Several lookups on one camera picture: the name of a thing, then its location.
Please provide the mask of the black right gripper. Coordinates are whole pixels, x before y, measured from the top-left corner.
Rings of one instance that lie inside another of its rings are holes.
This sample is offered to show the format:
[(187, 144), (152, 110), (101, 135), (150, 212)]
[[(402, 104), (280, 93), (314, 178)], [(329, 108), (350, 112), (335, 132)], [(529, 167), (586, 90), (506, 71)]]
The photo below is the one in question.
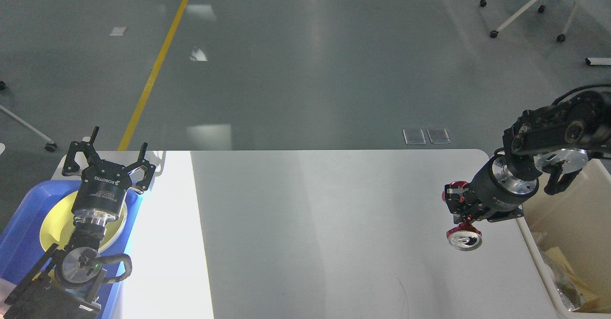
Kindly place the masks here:
[(504, 156), (494, 156), (476, 173), (471, 184), (446, 184), (444, 202), (458, 223), (501, 221), (524, 216), (521, 204), (533, 197), (539, 180), (519, 179)]

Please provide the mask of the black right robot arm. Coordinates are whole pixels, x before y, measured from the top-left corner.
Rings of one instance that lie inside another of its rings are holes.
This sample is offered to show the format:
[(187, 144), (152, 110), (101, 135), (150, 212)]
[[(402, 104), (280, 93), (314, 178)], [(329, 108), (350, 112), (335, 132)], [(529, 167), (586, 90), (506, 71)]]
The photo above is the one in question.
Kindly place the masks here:
[(454, 223), (466, 227), (521, 216), (543, 174), (545, 193), (567, 190), (590, 160), (609, 159), (610, 124), (609, 84), (581, 86), (548, 106), (525, 110), (470, 182), (445, 185), (442, 199)]

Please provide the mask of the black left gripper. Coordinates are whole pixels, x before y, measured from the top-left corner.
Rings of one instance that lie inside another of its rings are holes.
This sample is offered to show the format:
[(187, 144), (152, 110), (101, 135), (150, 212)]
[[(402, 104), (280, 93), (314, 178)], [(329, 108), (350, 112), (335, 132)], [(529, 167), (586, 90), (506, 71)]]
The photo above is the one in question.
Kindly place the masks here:
[[(102, 160), (94, 147), (99, 130), (96, 126), (87, 140), (72, 141), (63, 162), (63, 176), (79, 176), (82, 180), (72, 206), (75, 225), (118, 221), (128, 189), (144, 194), (156, 171), (156, 166), (146, 159), (146, 141), (137, 160), (128, 166)], [(134, 181), (132, 175), (140, 171), (141, 178)]]

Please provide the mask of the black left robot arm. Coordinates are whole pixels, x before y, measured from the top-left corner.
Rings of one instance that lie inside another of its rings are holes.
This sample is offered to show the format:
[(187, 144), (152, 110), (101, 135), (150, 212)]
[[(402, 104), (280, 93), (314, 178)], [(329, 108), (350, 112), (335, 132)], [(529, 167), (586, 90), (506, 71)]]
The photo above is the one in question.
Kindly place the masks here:
[(127, 253), (104, 255), (101, 247), (109, 224), (127, 217), (128, 192), (148, 191), (156, 166), (146, 159), (146, 142), (132, 164), (101, 158), (94, 147), (99, 129), (88, 141), (72, 141), (63, 163), (63, 176), (81, 180), (71, 207), (74, 231), (64, 246), (52, 243), (7, 295), (5, 319), (95, 319), (103, 309), (100, 288), (133, 271)]

